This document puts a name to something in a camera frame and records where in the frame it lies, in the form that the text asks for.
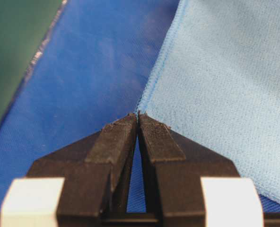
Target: blue cloth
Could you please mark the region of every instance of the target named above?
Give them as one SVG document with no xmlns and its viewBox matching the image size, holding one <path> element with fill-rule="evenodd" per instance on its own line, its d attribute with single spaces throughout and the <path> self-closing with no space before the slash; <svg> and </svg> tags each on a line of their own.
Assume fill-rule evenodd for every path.
<svg viewBox="0 0 280 227">
<path fill-rule="evenodd" d="M 280 203 L 280 0 L 181 0 L 138 110 Z"/>
<path fill-rule="evenodd" d="M 0 128 L 0 204 L 32 162 L 133 112 L 178 0 L 70 0 Z M 139 151 L 129 211 L 145 211 Z"/>
</svg>

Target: fabric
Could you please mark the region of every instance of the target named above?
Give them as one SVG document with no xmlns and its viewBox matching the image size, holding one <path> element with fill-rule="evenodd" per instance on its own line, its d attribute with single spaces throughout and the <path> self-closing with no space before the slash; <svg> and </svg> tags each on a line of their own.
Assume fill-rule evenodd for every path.
<svg viewBox="0 0 280 227">
<path fill-rule="evenodd" d="M 280 203 L 280 0 L 181 0 L 137 110 Z"/>
<path fill-rule="evenodd" d="M 69 0 L 0 127 L 0 205 L 32 162 L 133 112 L 178 0 Z M 129 211 L 145 211 L 140 156 Z"/>
</svg>

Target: microfiber towel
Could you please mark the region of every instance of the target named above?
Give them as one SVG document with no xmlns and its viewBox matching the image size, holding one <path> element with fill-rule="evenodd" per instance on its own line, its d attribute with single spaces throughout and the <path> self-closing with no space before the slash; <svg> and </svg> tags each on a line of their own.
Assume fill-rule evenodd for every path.
<svg viewBox="0 0 280 227">
<path fill-rule="evenodd" d="M 181 0 L 138 110 L 280 203 L 280 0 Z"/>
</svg>

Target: white block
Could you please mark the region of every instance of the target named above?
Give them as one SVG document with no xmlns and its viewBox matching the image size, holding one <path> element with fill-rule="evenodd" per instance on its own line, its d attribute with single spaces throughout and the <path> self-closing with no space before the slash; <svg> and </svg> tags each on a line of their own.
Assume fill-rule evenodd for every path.
<svg viewBox="0 0 280 227">
<path fill-rule="evenodd" d="M 263 227 L 263 210 L 249 178 L 201 177 L 206 227 Z"/>
<path fill-rule="evenodd" d="M 63 177 L 14 179 L 0 211 L 0 227 L 57 227 Z"/>
</svg>

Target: green surface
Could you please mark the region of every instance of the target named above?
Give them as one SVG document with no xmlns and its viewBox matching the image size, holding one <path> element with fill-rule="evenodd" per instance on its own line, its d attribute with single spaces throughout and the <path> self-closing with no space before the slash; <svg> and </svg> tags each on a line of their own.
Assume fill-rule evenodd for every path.
<svg viewBox="0 0 280 227">
<path fill-rule="evenodd" d="M 0 0 L 0 121 L 61 0 Z"/>
</svg>

